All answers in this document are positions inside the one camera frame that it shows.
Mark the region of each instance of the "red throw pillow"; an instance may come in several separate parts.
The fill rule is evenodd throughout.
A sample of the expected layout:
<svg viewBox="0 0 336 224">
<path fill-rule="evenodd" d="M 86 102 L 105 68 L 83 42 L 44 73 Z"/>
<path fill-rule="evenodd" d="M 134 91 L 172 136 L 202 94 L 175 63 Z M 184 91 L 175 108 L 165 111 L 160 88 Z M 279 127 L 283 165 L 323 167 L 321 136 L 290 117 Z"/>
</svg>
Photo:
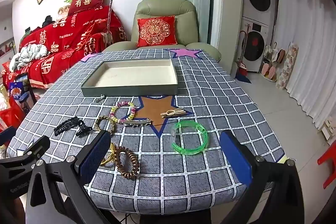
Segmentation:
<svg viewBox="0 0 336 224">
<path fill-rule="evenodd" d="M 72 0 L 68 16 L 88 9 L 98 8 L 103 5 L 103 2 L 104 0 Z"/>
<path fill-rule="evenodd" d="M 176 45 L 175 16 L 138 19 L 138 47 Z"/>
</svg>

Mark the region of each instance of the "green recliner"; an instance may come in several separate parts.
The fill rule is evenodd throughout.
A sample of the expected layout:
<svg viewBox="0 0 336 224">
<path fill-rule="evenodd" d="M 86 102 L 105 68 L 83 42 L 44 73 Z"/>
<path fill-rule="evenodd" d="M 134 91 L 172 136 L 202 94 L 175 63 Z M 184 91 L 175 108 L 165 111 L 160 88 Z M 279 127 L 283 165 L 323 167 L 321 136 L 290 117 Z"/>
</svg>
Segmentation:
<svg viewBox="0 0 336 224">
<path fill-rule="evenodd" d="M 188 0 L 143 0 L 135 12 L 131 41 L 117 42 L 103 52 L 137 49 L 139 39 L 139 18 L 175 16 L 175 37 L 177 45 L 148 46 L 141 48 L 187 48 L 206 51 L 217 62 L 221 53 L 210 44 L 198 42 L 196 8 Z"/>
</svg>

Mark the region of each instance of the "beaded bracelet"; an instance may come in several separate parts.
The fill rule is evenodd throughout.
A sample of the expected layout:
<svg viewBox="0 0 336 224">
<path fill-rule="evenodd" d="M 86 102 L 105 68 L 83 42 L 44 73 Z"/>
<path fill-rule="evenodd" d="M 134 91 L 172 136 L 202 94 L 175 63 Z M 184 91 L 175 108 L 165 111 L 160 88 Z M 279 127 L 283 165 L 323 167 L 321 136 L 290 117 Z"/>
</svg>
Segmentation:
<svg viewBox="0 0 336 224">
<path fill-rule="evenodd" d="M 131 113 L 130 115 L 125 118 L 125 119 L 118 119 L 117 117 L 114 116 L 114 113 L 115 111 L 121 107 L 121 106 L 130 106 L 131 107 Z M 135 115 L 135 105 L 132 103 L 132 102 L 128 102 L 128 101 L 122 101 L 122 102 L 118 102 L 117 105 L 113 106 L 111 108 L 111 112 L 110 112 L 110 118 L 112 119 L 113 122 L 115 123 L 123 123 L 123 122 L 126 122 L 126 121 L 130 121 L 133 119 Z"/>
</svg>

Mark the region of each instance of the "red sofa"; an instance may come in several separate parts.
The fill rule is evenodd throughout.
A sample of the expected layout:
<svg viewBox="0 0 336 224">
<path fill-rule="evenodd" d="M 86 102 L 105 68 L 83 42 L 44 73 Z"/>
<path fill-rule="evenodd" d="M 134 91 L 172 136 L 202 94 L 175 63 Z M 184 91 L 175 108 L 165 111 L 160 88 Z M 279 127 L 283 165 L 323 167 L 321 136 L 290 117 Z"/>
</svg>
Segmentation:
<svg viewBox="0 0 336 224">
<path fill-rule="evenodd" d="M 102 52 L 113 43 L 125 41 L 126 35 L 119 18 L 111 13 L 111 43 L 107 39 L 109 6 L 86 10 L 44 28 L 33 30 L 25 37 L 22 47 L 28 44 L 44 44 L 51 52 L 47 57 L 34 60 L 21 70 L 10 72 L 9 61 L 3 64 L 3 84 L 8 87 L 15 77 L 28 73 L 33 87 L 47 89 L 69 68 L 90 53 Z"/>
</svg>

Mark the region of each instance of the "red stool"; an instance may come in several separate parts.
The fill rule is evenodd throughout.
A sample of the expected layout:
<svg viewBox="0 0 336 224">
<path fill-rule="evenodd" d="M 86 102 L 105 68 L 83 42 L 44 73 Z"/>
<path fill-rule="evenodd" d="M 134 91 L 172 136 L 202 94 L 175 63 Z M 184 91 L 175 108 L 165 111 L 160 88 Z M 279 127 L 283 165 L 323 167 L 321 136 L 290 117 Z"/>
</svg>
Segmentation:
<svg viewBox="0 0 336 224">
<path fill-rule="evenodd" d="M 331 159 L 333 161 L 333 172 L 323 183 L 325 189 L 334 179 L 336 179 L 335 165 L 336 165 L 336 141 L 327 149 L 327 151 L 317 160 L 317 164 L 321 165 L 326 160 Z"/>
</svg>

